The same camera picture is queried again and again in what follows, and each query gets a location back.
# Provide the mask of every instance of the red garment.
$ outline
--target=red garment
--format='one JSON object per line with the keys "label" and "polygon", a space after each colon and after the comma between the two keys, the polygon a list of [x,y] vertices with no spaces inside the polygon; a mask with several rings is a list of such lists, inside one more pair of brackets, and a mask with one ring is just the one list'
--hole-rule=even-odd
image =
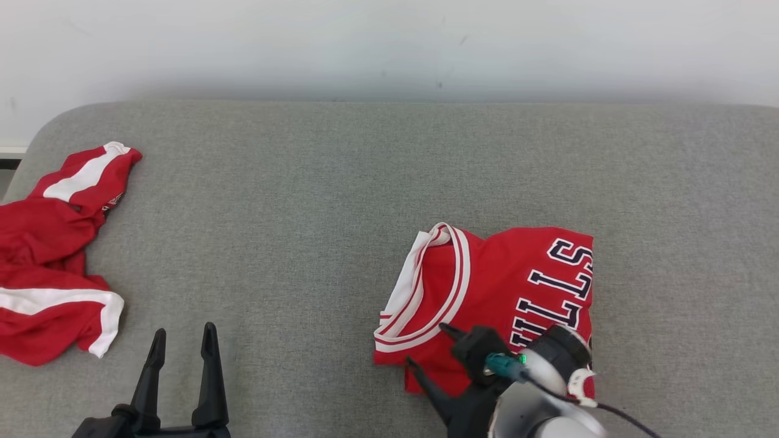
{"label": "red garment", "polygon": [[82,248],[141,157],[116,142],[72,154],[27,199],[0,206],[0,354],[38,366],[76,342],[103,357],[125,302],[84,274]]}
{"label": "red garment", "polygon": [[[518,352],[552,324],[592,335],[592,237],[561,228],[512,228],[487,239],[448,224],[420,232],[374,332],[374,362],[410,356],[446,393],[470,383],[438,327],[495,328]],[[421,388],[406,368],[406,390]],[[585,393],[594,395],[590,381]]]}

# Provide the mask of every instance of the white baseboard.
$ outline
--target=white baseboard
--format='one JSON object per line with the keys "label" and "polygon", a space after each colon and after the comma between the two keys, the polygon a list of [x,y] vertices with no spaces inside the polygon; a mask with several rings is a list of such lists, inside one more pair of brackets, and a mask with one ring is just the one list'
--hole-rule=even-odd
{"label": "white baseboard", "polygon": [[0,146],[0,160],[21,160],[26,152],[26,146]]}

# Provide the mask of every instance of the white wall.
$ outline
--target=white wall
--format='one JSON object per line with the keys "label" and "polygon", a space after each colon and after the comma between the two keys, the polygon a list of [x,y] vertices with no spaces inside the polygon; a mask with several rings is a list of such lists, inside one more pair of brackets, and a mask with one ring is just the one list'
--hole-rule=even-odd
{"label": "white wall", "polygon": [[779,106],[779,2],[0,0],[0,146],[156,96]]}

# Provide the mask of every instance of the red and white fabric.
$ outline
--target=red and white fabric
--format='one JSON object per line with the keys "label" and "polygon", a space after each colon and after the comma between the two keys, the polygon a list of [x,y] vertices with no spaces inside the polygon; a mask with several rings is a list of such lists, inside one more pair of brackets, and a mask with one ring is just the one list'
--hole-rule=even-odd
{"label": "red and white fabric", "polygon": [[[445,223],[420,232],[374,332],[374,362],[418,362],[446,393],[470,383],[439,323],[494,327],[516,352],[552,324],[590,340],[592,237],[562,228],[512,228],[481,239]],[[406,367],[405,387],[419,393]],[[585,393],[594,395],[590,381]]]}
{"label": "red and white fabric", "polygon": [[73,343],[108,350],[125,302],[85,275],[83,247],[141,157],[116,142],[72,154],[26,199],[0,206],[0,354],[38,366]]}

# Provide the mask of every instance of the gray table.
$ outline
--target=gray table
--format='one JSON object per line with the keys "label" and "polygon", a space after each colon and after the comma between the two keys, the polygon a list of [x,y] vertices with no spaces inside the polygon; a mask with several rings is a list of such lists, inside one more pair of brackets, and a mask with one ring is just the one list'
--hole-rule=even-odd
{"label": "gray table", "polygon": [[593,235],[598,397],[664,436],[778,434],[776,109],[101,104],[41,130],[5,201],[110,140],[145,155],[87,251],[126,300],[120,333],[103,359],[0,358],[0,436],[70,436],[129,401],[158,327],[160,417],[187,424],[207,320],[236,437],[444,436],[372,364],[377,313],[437,221]]}

